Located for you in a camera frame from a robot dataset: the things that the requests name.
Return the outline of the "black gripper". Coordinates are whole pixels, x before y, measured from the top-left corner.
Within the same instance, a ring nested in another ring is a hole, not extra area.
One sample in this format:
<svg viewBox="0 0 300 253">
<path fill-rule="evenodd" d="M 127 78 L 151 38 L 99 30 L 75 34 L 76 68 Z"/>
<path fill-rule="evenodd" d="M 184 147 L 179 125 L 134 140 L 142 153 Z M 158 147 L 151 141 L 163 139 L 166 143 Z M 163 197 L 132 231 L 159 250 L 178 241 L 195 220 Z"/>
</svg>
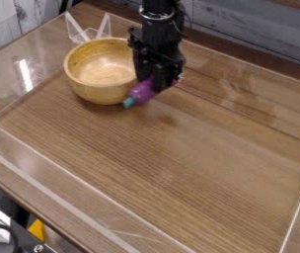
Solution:
<svg viewBox="0 0 300 253">
<path fill-rule="evenodd" d="M 140 81 L 152 76 L 156 93 L 179 81 L 186 59 L 179 45 L 184 37 L 184 10 L 172 8 L 168 12 L 140 9 L 143 26 L 130 27 L 128 46 L 134 50 L 136 75 Z"/>
</svg>

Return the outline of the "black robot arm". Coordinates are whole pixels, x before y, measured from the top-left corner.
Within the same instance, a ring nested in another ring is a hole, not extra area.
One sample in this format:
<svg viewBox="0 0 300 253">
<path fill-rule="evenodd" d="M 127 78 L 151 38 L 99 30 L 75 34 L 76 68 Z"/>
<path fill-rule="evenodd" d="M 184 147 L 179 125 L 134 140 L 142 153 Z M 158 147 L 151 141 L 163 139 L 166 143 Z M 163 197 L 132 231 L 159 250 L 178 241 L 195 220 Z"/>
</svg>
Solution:
<svg viewBox="0 0 300 253">
<path fill-rule="evenodd" d="M 186 9 L 180 0 L 143 0 L 139 13 L 142 26 L 130 27 L 128 45 L 138 79 L 148 79 L 160 93 L 179 81 L 186 64 L 180 50 Z"/>
</svg>

